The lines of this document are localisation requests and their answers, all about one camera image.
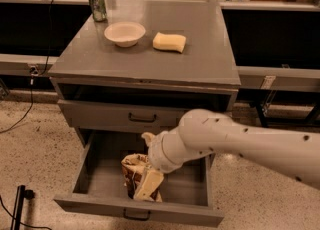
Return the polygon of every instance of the gray tabletop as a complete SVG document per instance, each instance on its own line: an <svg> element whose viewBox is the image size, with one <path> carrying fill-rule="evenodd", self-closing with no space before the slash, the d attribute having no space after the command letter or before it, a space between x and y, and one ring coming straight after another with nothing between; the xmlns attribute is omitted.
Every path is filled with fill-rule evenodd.
<svg viewBox="0 0 320 230"><path fill-rule="evenodd" d="M90 17L50 69L51 76L240 85L223 16L214 2L112 0L107 8L108 21ZM133 47L118 47L104 37L104 30L119 21L138 22L146 34ZM186 36L183 53L155 50L157 32Z"/></svg>

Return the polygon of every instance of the open drawer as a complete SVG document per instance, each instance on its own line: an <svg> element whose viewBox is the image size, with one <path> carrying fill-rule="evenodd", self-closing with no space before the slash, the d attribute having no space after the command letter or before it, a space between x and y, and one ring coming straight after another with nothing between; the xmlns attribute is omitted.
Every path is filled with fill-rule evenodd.
<svg viewBox="0 0 320 230"><path fill-rule="evenodd" d="M120 105L86 101L59 100L58 105L70 127L160 133L175 128L187 111L181 108Z"/></svg>
<svg viewBox="0 0 320 230"><path fill-rule="evenodd" d="M129 198L121 160L146 152L140 134L94 131L71 192L54 200L69 212L217 227L223 214L212 206L209 156L165 175L160 186L162 202Z"/></svg>

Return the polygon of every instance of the black cable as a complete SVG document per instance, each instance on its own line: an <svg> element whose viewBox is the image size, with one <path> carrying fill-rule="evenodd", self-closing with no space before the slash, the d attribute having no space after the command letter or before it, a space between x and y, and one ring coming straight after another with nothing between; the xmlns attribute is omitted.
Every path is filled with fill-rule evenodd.
<svg viewBox="0 0 320 230"><path fill-rule="evenodd" d="M49 37L49 45L48 45L47 59L46 59L45 65L44 65L44 69L43 69L43 71L39 74L39 76L44 75L44 73L47 71L48 61L49 61L49 57L50 57L51 42L52 42L52 32L53 32L52 17L51 17L51 8L52 8L53 2L54 2L54 0L51 0L50 5L49 5L50 37Z"/></svg>
<svg viewBox="0 0 320 230"><path fill-rule="evenodd" d="M14 218L14 216L8 211L8 209L4 206L3 204L3 201L2 201L2 198L1 198L1 195L0 195L0 203L1 203L1 206L2 208L8 213L8 215L13 218L14 220L16 220ZM20 222L21 225L23 226L26 226L26 227L29 227L29 228L33 228L33 229L47 229L47 230L52 230L50 227L46 227L46 226L31 226L31 225L27 225L27 224L24 224L22 222Z"/></svg>
<svg viewBox="0 0 320 230"><path fill-rule="evenodd" d="M23 115L23 117L17 121L15 124L13 124L11 127L9 127L8 129L6 130L1 130L0 131L0 134L3 134L5 132L8 132L10 130L12 130L17 124L19 124L24 118L27 117L28 113L30 112L30 110L32 109L33 107L33 93L32 93L32 86L33 86L33 76L31 76L31 81L30 81L30 101L31 101L31 104L30 104L30 107L29 109L27 110L27 112Z"/></svg>

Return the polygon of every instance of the drawer handle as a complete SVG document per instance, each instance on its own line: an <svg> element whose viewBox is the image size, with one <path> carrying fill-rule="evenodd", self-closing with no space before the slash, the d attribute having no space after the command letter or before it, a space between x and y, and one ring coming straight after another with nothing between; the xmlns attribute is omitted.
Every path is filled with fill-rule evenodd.
<svg viewBox="0 0 320 230"><path fill-rule="evenodd" d="M132 122L148 122L148 123L152 123L155 122L157 120L157 115L154 114L152 118L147 119L147 118L141 118L141 117L137 117L134 116L132 113L128 114L128 119Z"/></svg>
<svg viewBox="0 0 320 230"><path fill-rule="evenodd" d="M128 215L127 215L127 209L123 209L123 217L124 217L125 219L129 219L129 220L147 221L147 220L149 220L149 218L150 218L150 214L151 214L151 211L148 210L148 215L147 215L146 218L131 217L131 216L128 216Z"/></svg>

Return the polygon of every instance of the green can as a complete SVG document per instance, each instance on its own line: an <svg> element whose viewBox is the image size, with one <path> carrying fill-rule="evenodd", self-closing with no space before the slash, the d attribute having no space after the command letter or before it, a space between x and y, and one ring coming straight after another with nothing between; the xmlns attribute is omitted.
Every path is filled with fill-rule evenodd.
<svg viewBox="0 0 320 230"><path fill-rule="evenodd" d="M94 21L100 22L107 19L107 10L104 0L89 0Z"/></svg>

